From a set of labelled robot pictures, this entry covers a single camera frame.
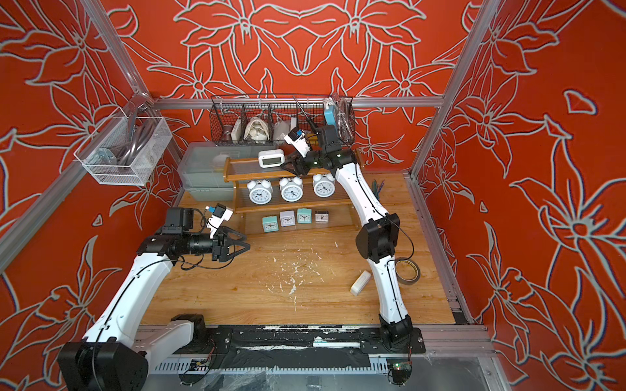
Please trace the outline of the mint square alarm clock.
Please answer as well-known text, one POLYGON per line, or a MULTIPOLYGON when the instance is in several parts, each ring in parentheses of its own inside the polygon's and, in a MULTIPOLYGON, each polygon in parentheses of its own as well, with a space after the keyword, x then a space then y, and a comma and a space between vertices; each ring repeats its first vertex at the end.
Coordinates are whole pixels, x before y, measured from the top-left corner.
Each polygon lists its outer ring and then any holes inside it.
POLYGON ((264 233, 279 231, 279 221, 277 216, 267 216, 262 218, 262 230, 264 233))

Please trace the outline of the white twin-bell clock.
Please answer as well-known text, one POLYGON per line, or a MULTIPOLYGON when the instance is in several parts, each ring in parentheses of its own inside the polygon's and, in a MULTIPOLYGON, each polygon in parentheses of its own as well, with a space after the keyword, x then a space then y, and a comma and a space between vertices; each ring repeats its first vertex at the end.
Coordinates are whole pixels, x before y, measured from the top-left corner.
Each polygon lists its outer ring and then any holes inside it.
POLYGON ((266 205, 272 201, 273 187, 267 180, 253 180, 246 185, 249 191, 249 200, 255 205, 266 205))
POLYGON ((312 185, 314 194, 320 198, 329 198, 336 191, 335 178, 332 174, 315 174, 312 185))
POLYGON ((299 177, 283 178, 279 182, 280 195, 286 202, 298 202, 303 197, 303 180, 299 177))

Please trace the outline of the white square alarm clock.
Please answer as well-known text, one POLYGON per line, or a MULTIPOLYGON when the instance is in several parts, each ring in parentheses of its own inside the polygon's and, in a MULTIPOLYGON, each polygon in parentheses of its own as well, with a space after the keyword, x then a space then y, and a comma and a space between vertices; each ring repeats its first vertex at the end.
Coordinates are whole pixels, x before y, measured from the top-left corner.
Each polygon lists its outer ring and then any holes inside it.
POLYGON ((293 210, 281 211, 279 218, 281 227, 295 226, 297 223, 295 212, 293 210))

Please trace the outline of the white twin-bell clock front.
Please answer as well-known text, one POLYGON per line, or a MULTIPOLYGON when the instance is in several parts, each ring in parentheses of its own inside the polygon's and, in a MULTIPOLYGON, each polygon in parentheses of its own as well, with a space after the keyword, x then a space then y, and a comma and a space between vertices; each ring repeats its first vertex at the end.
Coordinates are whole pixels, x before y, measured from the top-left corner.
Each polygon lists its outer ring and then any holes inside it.
POLYGON ((249 191, 249 200, 255 205, 266 205, 272 201, 273 187, 267 180, 253 180, 246 185, 249 191))

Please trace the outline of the white digital clock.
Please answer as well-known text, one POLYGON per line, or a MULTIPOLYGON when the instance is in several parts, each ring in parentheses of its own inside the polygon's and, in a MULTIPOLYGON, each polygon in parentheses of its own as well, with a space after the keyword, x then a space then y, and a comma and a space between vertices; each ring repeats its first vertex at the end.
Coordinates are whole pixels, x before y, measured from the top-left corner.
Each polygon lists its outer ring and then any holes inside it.
POLYGON ((280 148, 260 151, 258 154, 258 162, 262 169, 280 167, 285 163, 285 152, 280 148))

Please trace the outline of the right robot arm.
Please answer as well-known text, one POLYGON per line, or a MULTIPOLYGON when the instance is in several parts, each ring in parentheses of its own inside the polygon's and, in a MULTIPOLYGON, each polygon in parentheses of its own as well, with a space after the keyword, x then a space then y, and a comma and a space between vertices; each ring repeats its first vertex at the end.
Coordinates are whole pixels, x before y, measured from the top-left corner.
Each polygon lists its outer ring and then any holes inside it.
POLYGON ((295 152, 285 161, 283 169, 298 177, 309 174, 314 168, 327 169, 347 193, 361 222, 356 247, 370 265, 378 292, 382 343, 390 351, 407 350, 413 325, 396 275, 399 216, 389 213, 375 197, 355 153, 344 144, 333 125, 317 127, 314 132, 318 138, 317 150, 311 148, 303 131, 290 130, 285 141, 295 152))

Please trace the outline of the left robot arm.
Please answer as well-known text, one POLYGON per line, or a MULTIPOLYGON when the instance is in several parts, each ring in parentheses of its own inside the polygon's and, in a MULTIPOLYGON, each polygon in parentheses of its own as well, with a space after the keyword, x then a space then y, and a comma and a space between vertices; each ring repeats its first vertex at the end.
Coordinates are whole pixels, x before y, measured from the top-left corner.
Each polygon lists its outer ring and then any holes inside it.
POLYGON ((177 350, 215 346, 199 314, 178 315, 146 340, 135 340, 150 302, 175 265, 183 264, 186 271, 201 267, 200 262, 186 262, 187 255, 210 255, 226 267, 250 249, 246 236, 225 224, 232 209, 222 204, 207 207, 200 231, 193 229, 196 212, 168 209, 164 226, 140 244, 104 313, 81 340, 64 344, 57 363, 69 390, 140 390, 150 371, 177 350))

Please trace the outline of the light blue box in basket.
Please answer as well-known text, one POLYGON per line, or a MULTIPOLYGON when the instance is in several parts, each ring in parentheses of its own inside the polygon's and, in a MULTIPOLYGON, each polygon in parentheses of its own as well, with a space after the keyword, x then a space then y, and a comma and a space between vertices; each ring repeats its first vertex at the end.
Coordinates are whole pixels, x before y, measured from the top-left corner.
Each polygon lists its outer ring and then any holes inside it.
POLYGON ((327 125, 337 125, 337 103, 332 97, 324 98, 324 119, 327 125))

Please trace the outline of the green blue twist ties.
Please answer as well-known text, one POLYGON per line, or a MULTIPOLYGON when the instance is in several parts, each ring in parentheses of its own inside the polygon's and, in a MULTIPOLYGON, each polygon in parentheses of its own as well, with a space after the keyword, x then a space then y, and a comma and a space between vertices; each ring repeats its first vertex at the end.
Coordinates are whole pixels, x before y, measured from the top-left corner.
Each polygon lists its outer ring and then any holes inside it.
POLYGON ((372 189, 373 195, 376 197, 377 200, 380 200, 381 192, 383 188, 385 187, 385 183, 386 183, 385 180, 378 182, 378 180, 373 179, 371 189, 372 189))

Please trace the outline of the translucent plastic storage box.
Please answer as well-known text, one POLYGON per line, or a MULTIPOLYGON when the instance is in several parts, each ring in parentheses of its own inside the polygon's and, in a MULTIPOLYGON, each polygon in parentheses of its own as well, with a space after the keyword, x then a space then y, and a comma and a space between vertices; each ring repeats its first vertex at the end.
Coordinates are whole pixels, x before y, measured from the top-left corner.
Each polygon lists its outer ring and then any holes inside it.
POLYGON ((258 154, 271 149, 270 146, 216 146, 208 142, 191 143, 178 168, 183 188, 195 201, 231 201, 233 184, 223 180, 226 159, 253 158, 256 170, 261 170, 258 154))

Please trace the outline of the white cloth bundle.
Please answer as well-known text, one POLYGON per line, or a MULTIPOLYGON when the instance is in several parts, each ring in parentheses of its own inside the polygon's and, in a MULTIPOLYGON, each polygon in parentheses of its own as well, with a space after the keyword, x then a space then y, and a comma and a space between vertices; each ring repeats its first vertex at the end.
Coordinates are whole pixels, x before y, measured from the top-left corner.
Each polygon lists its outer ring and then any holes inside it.
POLYGON ((244 141, 263 143, 269 141, 271 132, 269 125, 260 117, 251 118, 244 132, 244 141))

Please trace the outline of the black handled screwdriver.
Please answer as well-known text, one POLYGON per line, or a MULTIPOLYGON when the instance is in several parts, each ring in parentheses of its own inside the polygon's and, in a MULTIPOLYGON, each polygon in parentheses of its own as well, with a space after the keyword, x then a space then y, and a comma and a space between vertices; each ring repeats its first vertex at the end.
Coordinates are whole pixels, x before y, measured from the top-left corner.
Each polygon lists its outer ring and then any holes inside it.
POLYGON ((317 125, 314 122, 314 120, 312 119, 312 117, 305 111, 304 107, 301 106, 300 102, 298 101, 298 99, 294 96, 293 100, 295 102, 295 104, 298 106, 298 108, 300 109, 300 111, 303 114, 303 117, 305 118, 306 122, 308 123, 309 127, 311 128, 311 131, 313 133, 317 133, 317 125))

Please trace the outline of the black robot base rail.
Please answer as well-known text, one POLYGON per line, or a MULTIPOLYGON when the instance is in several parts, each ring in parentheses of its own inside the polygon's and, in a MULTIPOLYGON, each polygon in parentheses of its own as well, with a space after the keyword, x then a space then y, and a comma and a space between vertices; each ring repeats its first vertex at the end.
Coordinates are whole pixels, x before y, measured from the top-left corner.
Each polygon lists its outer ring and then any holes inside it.
POLYGON ((205 342, 193 342, 166 360, 180 374, 204 371, 370 371, 425 353, 420 329, 396 345, 379 327, 341 325, 228 325, 209 327, 205 342))

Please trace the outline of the white mesh wall basket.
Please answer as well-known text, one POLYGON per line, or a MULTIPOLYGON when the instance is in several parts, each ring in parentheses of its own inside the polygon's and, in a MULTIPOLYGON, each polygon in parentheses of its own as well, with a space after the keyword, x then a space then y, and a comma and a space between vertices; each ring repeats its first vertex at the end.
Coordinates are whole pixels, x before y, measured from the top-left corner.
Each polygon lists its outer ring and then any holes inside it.
POLYGON ((82 141, 74 157, 101 185, 142 187, 172 138, 164 117, 117 109, 82 141))

